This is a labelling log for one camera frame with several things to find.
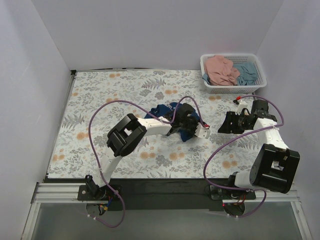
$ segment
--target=white wall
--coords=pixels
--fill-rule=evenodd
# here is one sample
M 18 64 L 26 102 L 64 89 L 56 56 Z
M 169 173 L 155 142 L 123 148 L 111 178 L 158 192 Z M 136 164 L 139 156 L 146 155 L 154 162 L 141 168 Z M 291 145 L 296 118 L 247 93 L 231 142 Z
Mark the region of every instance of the white wall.
M 70 69 L 200 69 L 256 53 L 283 0 L 32 0 Z
M 300 153 L 295 183 L 314 239 L 320 238 L 320 1 L 285 0 L 257 55 L 281 109 L 286 144 Z
M 0 0 L 0 239 L 20 239 L 70 72 L 31 0 Z

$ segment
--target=blue cloth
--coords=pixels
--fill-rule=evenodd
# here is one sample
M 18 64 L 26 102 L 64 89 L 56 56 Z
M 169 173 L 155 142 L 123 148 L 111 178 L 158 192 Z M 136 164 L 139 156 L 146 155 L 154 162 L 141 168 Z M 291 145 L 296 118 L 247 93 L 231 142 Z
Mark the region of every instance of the blue cloth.
M 156 108 L 151 108 L 151 111 L 149 111 L 149 113 L 155 115 L 156 117 L 163 117 L 165 114 L 174 111 L 175 108 L 177 106 L 177 102 L 172 102 L 169 105 L 164 105 L 164 104 L 159 104 L 158 106 L 156 106 Z M 196 110 L 193 109 L 193 113 L 191 114 L 191 116 L 194 116 L 197 120 L 199 120 L 199 116 L 196 113 Z M 148 114 L 144 117 L 145 119 L 151 119 L 152 117 L 149 116 Z M 188 141 L 189 139 L 191 139 L 194 135 L 188 133 L 185 130 L 179 130 L 178 131 L 180 133 L 180 137 L 182 139 L 183 142 Z
M 205 80 L 207 84 L 211 85 L 210 78 L 209 78 L 208 74 L 206 74 L 206 73 L 203 74 L 202 79 Z
M 238 69 L 240 76 L 236 78 L 239 86 L 252 86 L 258 78 L 257 70 L 253 63 L 245 62 L 241 64 L 234 64 L 234 68 Z

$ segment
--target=floral tablecloth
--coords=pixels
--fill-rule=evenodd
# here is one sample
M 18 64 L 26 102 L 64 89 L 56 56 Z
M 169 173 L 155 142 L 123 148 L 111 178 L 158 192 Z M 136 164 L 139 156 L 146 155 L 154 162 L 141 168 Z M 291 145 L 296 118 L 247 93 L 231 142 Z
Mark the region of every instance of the floral tablecloth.
M 182 142 L 178 133 L 144 137 L 135 151 L 121 160 L 113 178 L 202 178 L 208 157 L 234 137 L 217 130 L 226 112 L 236 109 L 232 100 L 238 95 L 206 93 L 198 70 L 78 72 L 74 81 L 48 178 L 83 178 L 98 169 L 88 138 L 88 124 L 95 110 L 112 100 L 132 101 L 150 110 L 158 104 L 192 96 L 211 129 L 209 139 L 193 137 L 187 142 Z M 186 102 L 194 106 L 191 100 Z M 94 119 L 92 139 L 100 157 L 104 154 L 109 130 L 129 113 L 138 118 L 145 116 L 132 105 L 113 103 Z M 207 176 L 226 178 L 235 171 L 249 171 L 259 148 L 255 134 L 233 142 L 211 161 Z

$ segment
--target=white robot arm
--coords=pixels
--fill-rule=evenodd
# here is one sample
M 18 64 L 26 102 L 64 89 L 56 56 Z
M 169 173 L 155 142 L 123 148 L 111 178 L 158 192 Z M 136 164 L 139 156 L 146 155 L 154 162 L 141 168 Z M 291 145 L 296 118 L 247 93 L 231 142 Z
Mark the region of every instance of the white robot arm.
M 244 101 L 237 102 L 236 112 L 228 111 L 218 133 L 242 134 L 277 125 L 277 119 L 268 112 L 268 102 L 255 100 L 251 113 Z M 261 150 L 249 171 L 235 172 L 229 177 L 230 183 L 242 189 L 268 189 L 287 193 L 292 185 L 300 155 L 282 140 L 279 129 L 274 127 L 257 133 Z
M 276 117 L 268 112 L 267 101 L 253 101 L 251 113 L 246 107 L 245 102 L 240 102 L 236 112 L 228 111 L 218 133 L 242 134 L 244 131 L 257 130 L 277 124 Z M 209 126 L 206 124 L 202 126 L 195 117 L 192 117 L 193 110 L 192 106 L 184 103 L 178 108 L 176 118 L 171 124 L 153 118 L 136 118 L 131 113 L 125 116 L 108 133 L 105 156 L 101 159 L 101 171 L 105 180 L 110 181 L 120 160 L 132 153 L 145 136 L 170 135 L 183 129 L 199 138 L 207 139 L 210 134 Z M 288 148 L 277 128 L 260 131 L 257 135 L 262 147 L 251 171 L 232 174 L 229 177 L 230 187 L 268 189 L 287 193 L 291 188 L 298 167 L 299 153 Z M 97 171 L 92 177 L 98 186 L 105 185 L 101 179 L 100 171 Z
M 199 138 L 207 139 L 210 135 L 209 126 L 202 126 L 191 116 L 193 107 L 184 103 L 178 108 L 174 123 L 168 124 L 154 118 L 136 118 L 133 114 L 125 116 L 109 133 L 105 155 L 101 159 L 101 171 L 109 183 L 112 173 L 120 160 L 134 151 L 143 137 L 151 135 L 170 135 L 183 129 Z M 100 171 L 92 175 L 100 187 L 105 185 Z

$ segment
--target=laundry basket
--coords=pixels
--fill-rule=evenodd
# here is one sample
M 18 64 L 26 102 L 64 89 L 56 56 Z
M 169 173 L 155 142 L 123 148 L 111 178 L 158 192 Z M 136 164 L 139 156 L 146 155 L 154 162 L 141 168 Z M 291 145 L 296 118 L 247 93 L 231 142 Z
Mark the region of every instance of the laundry basket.
M 249 53 L 219 53 L 219 54 L 205 54 L 200 58 L 201 65 L 201 73 L 202 76 L 205 74 L 205 62 L 212 58 L 214 55 L 222 55 L 226 59 L 233 61 L 234 64 L 243 64 L 243 63 L 253 63 L 256 72 L 257 72 L 257 80 L 255 81 L 255 85 L 252 86 L 215 86 L 209 85 L 205 80 L 204 85 L 206 91 L 210 94 L 249 94 L 256 91 L 259 88 L 263 88 L 267 85 L 266 75 L 261 67 L 261 64 L 254 54 Z

